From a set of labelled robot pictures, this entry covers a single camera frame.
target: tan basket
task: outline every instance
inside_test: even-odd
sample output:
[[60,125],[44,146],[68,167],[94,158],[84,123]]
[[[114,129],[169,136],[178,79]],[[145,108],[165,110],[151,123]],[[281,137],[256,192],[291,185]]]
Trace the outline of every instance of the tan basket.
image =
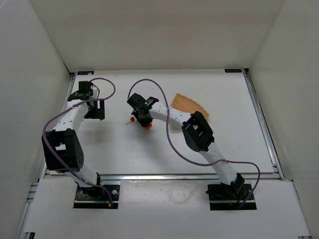
[[199,111],[203,114],[205,119],[209,117],[209,113],[199,103],[179,93],[175,95],[170,106],[172,106],[174,109],[187,113],[194,113],[195,111]]

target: black mounting plate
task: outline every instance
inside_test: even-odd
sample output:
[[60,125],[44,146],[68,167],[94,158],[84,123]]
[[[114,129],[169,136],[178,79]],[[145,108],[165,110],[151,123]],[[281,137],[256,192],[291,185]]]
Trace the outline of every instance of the black mounting plate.
[[[218,195],[222,195],[224,192],[224,186],[222,184],[209,184],[207,193],[209,194],[209,205],[211,211],[229,211],[229,210],[256,210],[256,202],[254,194],[250,197],[245,204],[238,208],[242,201],[247,197],[247,192],[252,190],[251,184],[245,183],[240,189],[239,193],[235,196],[235,199],[221,199]],[[245,196],[238,202],[240,192],[244,192]]]
[[110,192],[113,206],[109,207],[109,199],[107,194],[101,194],[97,198],[84,194],[83,190],[77,186],[73,208],[90,208],[90,209],[117,209],[119,207],[120,185],[103,185]]

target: beige wall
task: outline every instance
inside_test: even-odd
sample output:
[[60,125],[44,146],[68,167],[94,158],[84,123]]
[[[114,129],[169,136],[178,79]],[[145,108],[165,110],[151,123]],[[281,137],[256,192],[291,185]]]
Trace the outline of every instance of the beige wall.
[[31,0],[70,71],[248,67],[283,0]]
[[319,238],[319,1],[287,0],[250,67],[285,176]]
[[15,238],[44,157],[41,129],[56,114],[69,75],[31,4],[0,7],[0,238]]

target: white floor panel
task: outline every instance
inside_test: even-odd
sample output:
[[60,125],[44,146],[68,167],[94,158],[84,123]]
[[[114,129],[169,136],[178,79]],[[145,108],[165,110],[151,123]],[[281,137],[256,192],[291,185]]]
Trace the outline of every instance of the white floor panel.
[[292,182],[261,181],[253,211],[210,211],[207,184],[122,181],[117,210],[91,210],[72,208],[76,189],[72,179],[42,179],[25,231],[35,232],[35,239],[297,239],[310,235]]
[[[173,152],[165,135],[164,122],[155,120],[150,131],[137,122],[126,125],[132,112],[126,103],[131,85],[150,78],[163,87],[169,102],[176,93],[181,93],[210,113],[208,121],[216,143],[227,159],[252,161],[262,172],[273,172],[242,73],[225,73],[223,69],[95,71],[94,75],[77,76],[73,92],[78,89],[78,81],[94,77],[112,80],[117,87],[115,95],[105,102],[105,120],[86,119],[78,132],[85,162],[95,171],[102,174],[214,173],[211,167],[191,165]],[[95,81],[94,84],[101,89],[101,97],[112,91],[107,82]],[[159,89],[150,82],[136,85],[133,92],[163,101]],[[184,156],[206,163],[201,155],[187,147],[181,130],[171,128],[170,135]],[[252,165],[234,167],[241,173],[256,172]]]

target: white wall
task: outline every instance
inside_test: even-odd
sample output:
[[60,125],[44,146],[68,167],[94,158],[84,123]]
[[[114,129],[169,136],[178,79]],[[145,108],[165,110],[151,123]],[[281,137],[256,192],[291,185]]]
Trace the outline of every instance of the white wall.
[[41,129],[61,107],[69,75],[31,4],[0,6],[0,238],[15,238],[43,155]]
[[31,0],[70,71],[248,67],[283,0]]
[[286,177],[319,238],[319,1],[287,0],[253,64],[252,79]]

